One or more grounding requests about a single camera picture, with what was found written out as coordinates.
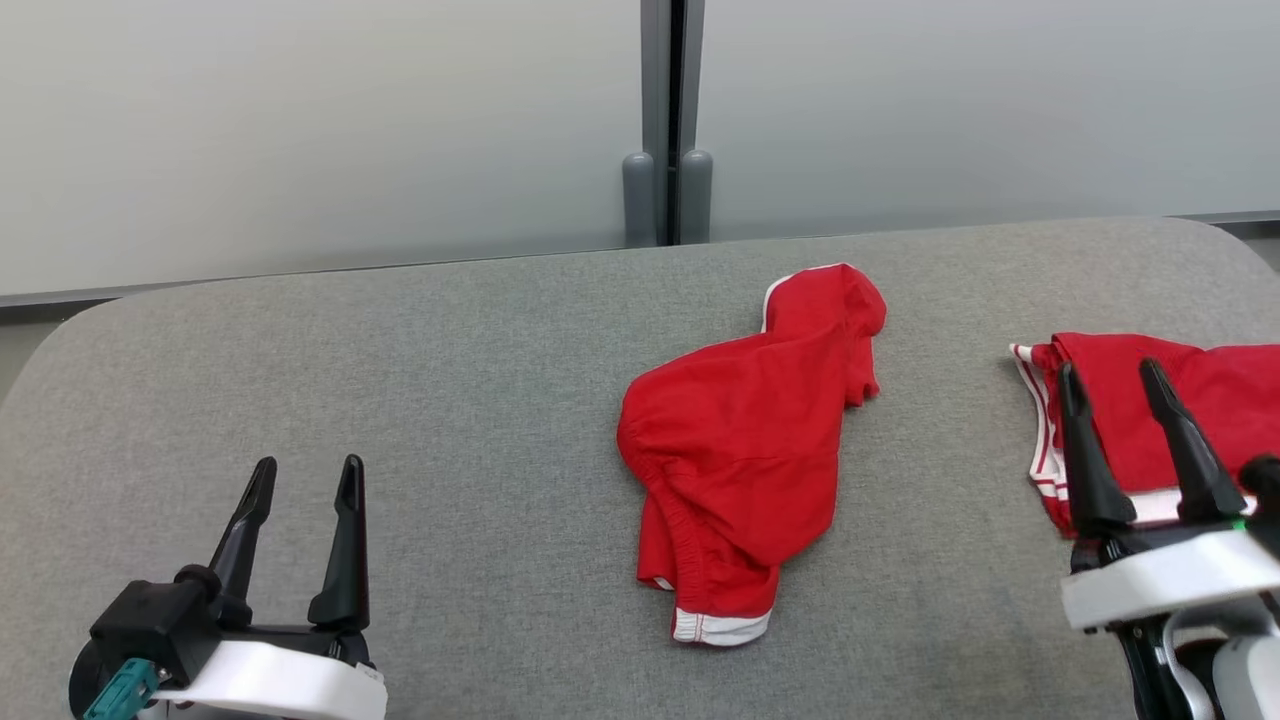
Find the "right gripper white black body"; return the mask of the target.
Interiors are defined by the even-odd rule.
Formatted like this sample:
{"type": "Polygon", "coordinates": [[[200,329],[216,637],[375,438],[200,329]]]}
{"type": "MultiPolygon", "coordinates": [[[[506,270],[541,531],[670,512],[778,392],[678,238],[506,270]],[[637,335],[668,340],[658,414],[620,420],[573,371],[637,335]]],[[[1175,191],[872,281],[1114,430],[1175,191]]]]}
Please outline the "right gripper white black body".
{"type": "Polygon", "coordinates": [[[1277,585],[1277,550],[1243,521],[1111,528],[1075,538],[1062,609],[1071,628],[1103,629],[1277,585]]]}

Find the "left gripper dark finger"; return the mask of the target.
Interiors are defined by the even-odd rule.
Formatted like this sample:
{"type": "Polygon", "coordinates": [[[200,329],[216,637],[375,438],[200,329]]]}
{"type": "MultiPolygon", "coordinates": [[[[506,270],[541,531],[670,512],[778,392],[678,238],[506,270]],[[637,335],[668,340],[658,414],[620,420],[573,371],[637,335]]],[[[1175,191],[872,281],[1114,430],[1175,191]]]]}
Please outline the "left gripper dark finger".
{"type": "Polygon", "coordinates": [[[256,462],[211,559],[210,568],[221,583],[212,611],[218,625],[224,629],[244,629],[252,623],[253,611],[247,602],[247,592],[259,533],[270,515],[276,470],[274,457],[261,457],[256,462]]]}
{"type": "Polygon", "coordinates": [[[369,626],[369,538],[364,460],[348,455],[334,500],[335,530],[323,587],[308,606],[308,623],[323,630],[369,626]]]}

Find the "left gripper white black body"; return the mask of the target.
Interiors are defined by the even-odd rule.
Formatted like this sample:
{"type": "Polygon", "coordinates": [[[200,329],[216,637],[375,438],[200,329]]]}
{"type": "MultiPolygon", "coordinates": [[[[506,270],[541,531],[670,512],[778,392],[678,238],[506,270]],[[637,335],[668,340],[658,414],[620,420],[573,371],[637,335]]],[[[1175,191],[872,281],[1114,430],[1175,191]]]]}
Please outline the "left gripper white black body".
{"type": "Polygon", "coordinates": [[[189,684],[164,684],[155,710],[210,719],[384,719],[388,689],[361,626],[221,630],[189,684]]]}

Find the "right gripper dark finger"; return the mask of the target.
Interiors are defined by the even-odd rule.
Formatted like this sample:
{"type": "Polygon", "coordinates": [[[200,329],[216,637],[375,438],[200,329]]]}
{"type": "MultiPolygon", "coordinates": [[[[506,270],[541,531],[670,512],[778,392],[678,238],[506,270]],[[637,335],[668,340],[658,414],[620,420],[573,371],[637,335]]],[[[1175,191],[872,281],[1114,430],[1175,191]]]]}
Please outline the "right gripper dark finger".
{"type": "Polygon", "coordinates": [[[1059,398],[1068,502],[1076,538],[1129,529],[1137,521],[1135,507],[1111,473],[1089,395],[1070,363],[1059,370],[1059,398]]]}
{"type": "Polygon", "coordinates": [[[1149,410],[1165,433],[1178,478],[1179,519],[1212,523],[1242,516],[1247,509],[1244,496],[1156,359],[1140,360],[1140,379],[1149,410]]]}

